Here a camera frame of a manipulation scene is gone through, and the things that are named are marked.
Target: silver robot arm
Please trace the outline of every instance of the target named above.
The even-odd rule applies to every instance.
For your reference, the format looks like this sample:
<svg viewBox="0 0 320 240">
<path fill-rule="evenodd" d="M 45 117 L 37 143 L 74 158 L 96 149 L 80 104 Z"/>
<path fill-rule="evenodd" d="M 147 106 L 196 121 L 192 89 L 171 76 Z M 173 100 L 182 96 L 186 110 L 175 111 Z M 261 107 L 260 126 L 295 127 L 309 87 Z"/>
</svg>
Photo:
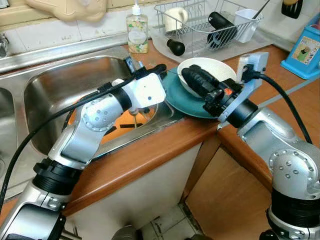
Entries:
<svg viewBox="0 0 320 240">
<path fill-rule="evenodd" d="M 268 108 L 258 109 L 248 97 L 262 84 L 267 52 L 240 58 L 237 82 L 219 82 L 203 69 L 182 70 L 188 85 L 205 99 L 203 108 L 238 129 L 238 136 L 272 173 L 272 204 L 266 212 L 272 230 L 260 240 L 320 239 L 320 149 L 300 139 Z"/>
<path fill-rule="evenodd" d="M 112 85 L 121 82 L 117 79 Z M 126 110 L 146 108 L 163 102 L 165 97 L 159 76 L 151 73 L 79 107 L 75 121 L 64 129 L 48 158 L 33 168 L 36 177 L 2 224 L 0 240 L 60 239 L 66 221 L 61 210 L 103 136 Z"/>
</svg>

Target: white mug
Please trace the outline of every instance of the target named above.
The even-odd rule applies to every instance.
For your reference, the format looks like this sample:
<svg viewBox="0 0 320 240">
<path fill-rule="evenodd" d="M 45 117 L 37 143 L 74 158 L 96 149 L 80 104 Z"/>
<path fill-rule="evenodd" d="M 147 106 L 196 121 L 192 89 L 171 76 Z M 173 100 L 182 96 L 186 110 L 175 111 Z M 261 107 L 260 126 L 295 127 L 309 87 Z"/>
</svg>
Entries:
<svg viewBox="0 0 320 240">
<path fill-rule="evenodd" d="M 170 8 L 164 13 L 164 26 L 166 32 L 181 29 L 182 23 L 185 24 L 188 21 L 188 13 L 182 7 Z"/>
</svg>

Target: wire dish rack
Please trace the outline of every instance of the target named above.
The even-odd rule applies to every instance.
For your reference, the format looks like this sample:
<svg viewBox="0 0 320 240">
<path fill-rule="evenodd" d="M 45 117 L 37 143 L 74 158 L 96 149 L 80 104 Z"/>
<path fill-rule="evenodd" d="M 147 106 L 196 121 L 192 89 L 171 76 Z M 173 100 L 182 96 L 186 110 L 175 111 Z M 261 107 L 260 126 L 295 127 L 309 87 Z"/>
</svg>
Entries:
<svg viewBox="0 0 320 240">
<path fill-rule="evenodd" d="M 169 9 L 173 8 L 183 8 L 188 15 L 187 22 L 182 22 L 167 13 Z M 184 43 L 185 52 L 192 53 L 193 56 L 204 49 L 214 51 L 227 47 L 232 41 L 238 40 L 246 30 L 263 19 L 260 15 L 256 20 L 221 29 L 215 29 L 209 23 L 208 18 L 212 12 L 218 12 L 233 22 L 235 16 L 232 13 L 245 8 L 229 0 L 182 0 L 154 7 L 157 10 L 159 33 L 164 38 Z M 166 18 L 174 20 L 174 30 L 166 31 Z"/>
</svg>

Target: soap dispenser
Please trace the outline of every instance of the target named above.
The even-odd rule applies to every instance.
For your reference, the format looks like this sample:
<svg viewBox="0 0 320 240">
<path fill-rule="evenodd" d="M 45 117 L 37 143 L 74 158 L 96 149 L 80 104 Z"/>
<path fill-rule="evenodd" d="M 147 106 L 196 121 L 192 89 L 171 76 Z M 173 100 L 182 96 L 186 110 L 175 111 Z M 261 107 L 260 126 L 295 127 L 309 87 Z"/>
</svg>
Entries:
<svg viewBox="0 0 320 240">
<path fill-rule="evenodd" d="M 126 17 L 129 52 L 146 54 L 148 52 L 148 17 L 141 14 L 138 0 L 132 7 L 132 14 Z"/>
</svg>

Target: faucet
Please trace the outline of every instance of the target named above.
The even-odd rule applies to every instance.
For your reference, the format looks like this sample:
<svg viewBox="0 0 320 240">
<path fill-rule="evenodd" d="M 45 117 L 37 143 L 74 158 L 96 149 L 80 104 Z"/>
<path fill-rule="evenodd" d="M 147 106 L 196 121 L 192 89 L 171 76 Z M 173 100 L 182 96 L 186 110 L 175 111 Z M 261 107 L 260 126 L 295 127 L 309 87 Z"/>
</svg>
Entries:
<svg viewBox="0 0 320 240">
<path fill-rule="evenodd" d="M 0 35 L 0 58 L 7 56 L 9 41 L 5 34 Z"/>
</svg>

